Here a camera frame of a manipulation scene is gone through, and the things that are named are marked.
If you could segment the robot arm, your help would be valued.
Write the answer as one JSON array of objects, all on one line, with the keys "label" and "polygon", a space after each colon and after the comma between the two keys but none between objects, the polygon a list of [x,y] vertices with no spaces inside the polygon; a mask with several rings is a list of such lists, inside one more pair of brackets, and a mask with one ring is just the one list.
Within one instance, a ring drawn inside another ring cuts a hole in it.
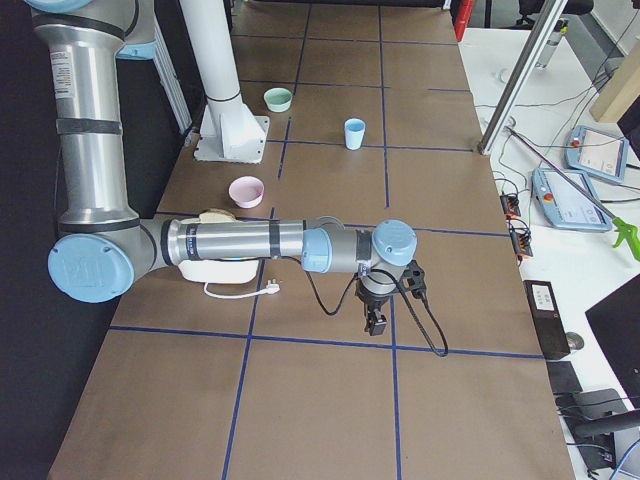
[{"label": "robot arm", "polygon": [[33,1],[35,33],[50,52],[67,210],[48,256],[54,284],[88,303],[125,293],[145,274],[184,262],[287,258],[307,273],[348,272],[370,335],[384,331],[388,299],[424,299],[417,237],[399,220],[350,230],[339,220],[210,223],[141,220],[127,197],[118,59],[156,50],[150,1]]}]

